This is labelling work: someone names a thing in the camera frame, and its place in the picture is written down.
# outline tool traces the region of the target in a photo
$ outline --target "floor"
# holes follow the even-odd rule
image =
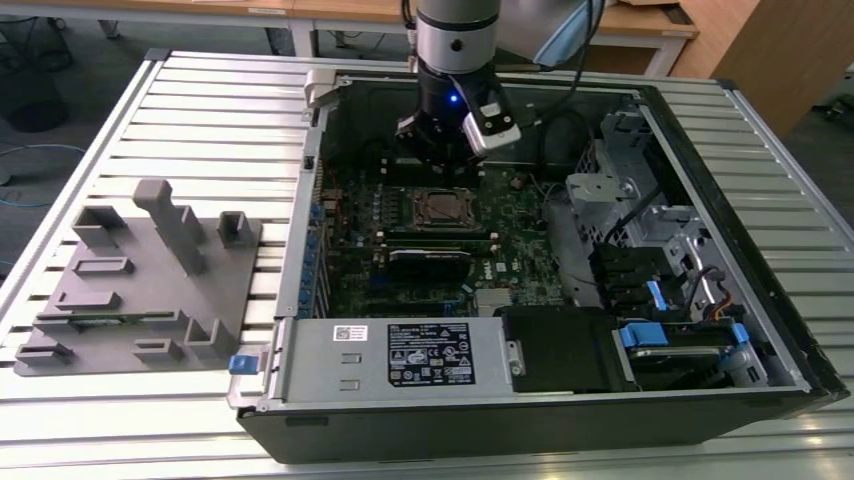
[[[70,19],[67,24],[64,37],[76,62],[55,74],[55,82],[70,106],[70,121],[48,132],[22,134],[0,120],[0,144],[60,143],[86,148],[122,95],[140,59],[152,47],[224,53],[271,53],[261,28],[122,22],[122,38],[111,41],[104,38],[96,22]],[[365,33],[347,42],[353,48],[338,49],[331,35],[322,34],[322,55],[373,60],[406,58],[403,35],[383,37]],[[813,113],[786,138],[786,145],[852,222],[854,193],[848,187],[845,173],[854,172],[854,166],[848,164],[854,159],[854,130],[826,122],[820,114]],[[74,171],[78,157],[75,152],[66,150],[30,150],[0,157],[2,167],[14,175],[10,184],[0,187],[0,200],[50,203]],[[47,207],[15,208],[0,205],[0,278],[8,273],[46,212]]]

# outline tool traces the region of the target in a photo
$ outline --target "black cable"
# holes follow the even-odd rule
[[[685,303],[682,304],[682,321],[688,321],[692,317],[692,302],[694,302],[694,295],[697,295],[697,289],[700,288],[700,283],[704,280],[704,277],[712,272],[721,270],[717,266],[709,265],[704,268],[698,273],[697,277],[692,279],[692,284],[689,286],[689,294],[685,296]]]
[[[573,85],[570,86],[570,91],[563,95],[563,97],[549,107],[546,112],[542,115],[543,121],[559,112],[563,108],[563,104],[569,103],[575,95],[575,91],[578,90],[578,84],[582,80],[582,74],[585,72],[585,64],[587,63],[587,51],[590,50],[590,42],[597,33],[597,29],[599,28],[599,23],[602,22],[602,15],[605,14],[605,0],[602,0],[602,8],[599,9],[599,13],[597,14],[597,20],[594,22],[594,0],[587,0],[587,11],[590,12],[587,15],[587,37],[585,38],[585,43],[579,49],[578,54],[578,62],[575,66],[575,78],[573,79]]]
[[[573,108],[571,106],[567,106],[555,115],[550,116],[549,118],[545,118],[538,127],[539,134],[538,134],[538,141],[537,141],[537,156],[535,156],[535,162],[537,162],[535,170],[538,171],[537,172],[538,174],[542,173],[542,171],[546,169],[546,164],[547,164],[546,141],[549,139],[549,132],[551,131],[554,122],[559,118],[566,118],[573,123],[577,123],[575,121],[578,121],[578,123],[581,123],[581,126],[585,128],[585,130],[587,130],[587,136],[590,138],[590,142],[597,141],[597,134],[593,129],[593,125],[590,124],[590,121],[587,121],[587,117],[585,117],[585,115],[578,110],[575,110],[575,108]]]
[[[362,53],[362,54],[359,55],[359,58],[361,58],[361,59],[365,59],[365,56],[366,56],[366,55],[371,55],[371,54],[377,51],[377,49],[379,48],[379,45],[383,43],[383,40],[386,40],[386,35],[389,35],[389,34],[387,34],[387,33],[383,33],[383,34],[381,35],[381,37],[379,37],[379,40],[377,41],[377,45],[374,45],[374,48],[371,48],[371,50],[369,50],[367,52],[365,52],[365,53]]]
[[[585,280],[582,277],[573,275],[570,272],[566,272],[566,274],[577,281],[581,283],[586,283],[587,285],[593,285],[594,287],[599,287],[599,284],[597,282],[591,282],[590,280]]]
[[[329,33],[330,35],[333,35],[333,38],[334,38],[335,40],[338,40],[338,36],[335,35],[335,33],[334,33],[334,32],[330,32],[330,31],[327,30],[327,32],[326,32],[326,33]],[[359,33],[357,33],[355,35],[347,35],[345,32],[341,32],[341,33],[342,33],[342,37],[345,37],[345,38],[350,38],[350,39],[353,40],[354,38],[359,38],[365,32],[359,32]]]
[[[403,26],[407,30],[415,30],[415,19],[413,17],[410,0],[401,0],[401,16],[403,17]]]
[[[623,228],[626,225],[629,225],[629,222],[631,222],[634,218],[641,214],[643,209],[650,206],[650,204],[653,203],[653,200],[655,200],[655,197],[658,197],[661,193],[662,193],[662,186],[657,185],[655,188],[650,191],[650,193],[647,193],[646,196],[641,199],[641,201],[635,204],[635,206],[629,211],[626,216],[621,218],[618,222],[614,224],[614,226],[611,227],[611,230],[609,230],[609,233],[605,235],[605,238],[602,239],[601,243],[609,243],[609,241],[611,240],[611,237],[617,234],[619,229]]]

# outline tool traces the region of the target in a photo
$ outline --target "wooden desk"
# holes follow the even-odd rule
[[[398,0],[12,0],[0,13],[95,20],[126,20],[289,28],[297,55],[318,56],[317,31],[405,33]],[[698,29],[678,25],[657,7],[609,7],[593,44],[602,48],[654,50],[638,73],[666,76]]]

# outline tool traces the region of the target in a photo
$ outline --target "blue latch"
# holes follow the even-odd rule
[[[619,338],[626,348],[666,347],[670,342],[661,323],[630,323],[619,329]]]
[[[650,280],[646,282],[646,286],[650,289],[650,293],[653,294],[653,300],[655,301],[655,308],[662,312],[667,311],[667,302],[665,301],[665,295],[662,295],[662,289],[658,286],[658,282],[655,280]]]
[[[254,355],[232,355],[228,360],[228,373],[232,375],[255,375],[259,359]]]
[[[750,342],[750,334],[748,333],[748,329],[741,323],[733,324],[733,335],[736,335],[736,341],[740,345]]]

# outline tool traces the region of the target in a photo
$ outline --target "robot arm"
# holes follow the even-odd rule
[[[453,176],[522,137],[495,75],[497,44],[555,66],[583,45],[589,5],[605,0],[422,0],[418,6],[418,108],[398,140]]]

